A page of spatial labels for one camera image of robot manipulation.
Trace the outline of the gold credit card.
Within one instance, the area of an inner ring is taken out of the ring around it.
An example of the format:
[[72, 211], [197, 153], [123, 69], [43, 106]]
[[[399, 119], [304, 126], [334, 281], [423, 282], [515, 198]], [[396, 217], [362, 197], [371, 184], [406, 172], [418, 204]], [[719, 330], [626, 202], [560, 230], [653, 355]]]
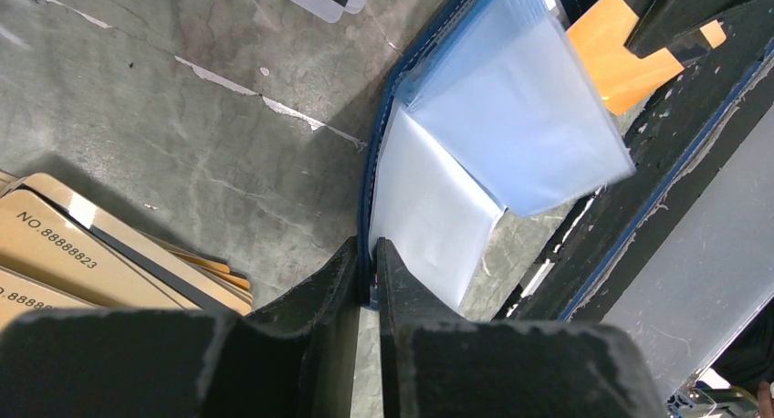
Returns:
[[567, 31], [602, 102], [615, 115], [624, 114], [727, 39], [715, 20], [647, 57], [637, 57], [625, 43], [652, 1], [598, 0]]

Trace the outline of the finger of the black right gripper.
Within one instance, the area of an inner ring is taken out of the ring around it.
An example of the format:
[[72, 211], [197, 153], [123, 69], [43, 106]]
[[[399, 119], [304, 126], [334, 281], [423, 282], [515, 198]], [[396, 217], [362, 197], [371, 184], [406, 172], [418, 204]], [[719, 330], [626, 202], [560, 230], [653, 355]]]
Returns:
[[707, 23], [771, 0], [623, 0], [638, 16], [625, 46], [644, 58]]

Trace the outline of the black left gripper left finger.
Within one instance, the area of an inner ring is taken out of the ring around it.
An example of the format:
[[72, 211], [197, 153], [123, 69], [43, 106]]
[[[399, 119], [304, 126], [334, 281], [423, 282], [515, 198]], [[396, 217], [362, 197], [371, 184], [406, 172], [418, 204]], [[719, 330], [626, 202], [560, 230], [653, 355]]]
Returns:
[[357, 243], [246, 316], [158, 309], [26, 313], [1, 334], [4, 417], [346, 417]]

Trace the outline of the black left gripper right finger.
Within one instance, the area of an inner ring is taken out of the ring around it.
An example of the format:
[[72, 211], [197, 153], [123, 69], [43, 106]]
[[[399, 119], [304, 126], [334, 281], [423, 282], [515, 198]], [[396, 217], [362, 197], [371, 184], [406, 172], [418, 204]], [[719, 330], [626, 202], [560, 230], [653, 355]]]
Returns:
[[593, 323], [473, 322], [375, 246], [387, 417], [662, 417], [642, 353]]

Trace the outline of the blue leather card holder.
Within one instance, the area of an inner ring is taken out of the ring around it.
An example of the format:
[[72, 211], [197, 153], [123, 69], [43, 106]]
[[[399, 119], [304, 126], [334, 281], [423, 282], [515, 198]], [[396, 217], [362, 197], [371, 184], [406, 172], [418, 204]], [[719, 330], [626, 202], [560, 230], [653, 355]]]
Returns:
[[452, 309], [505, 212], [530, 216], [634, 165], [544, 0], [448, 0], [392, 68], [358, 210], [359, 296], [386, 238]]

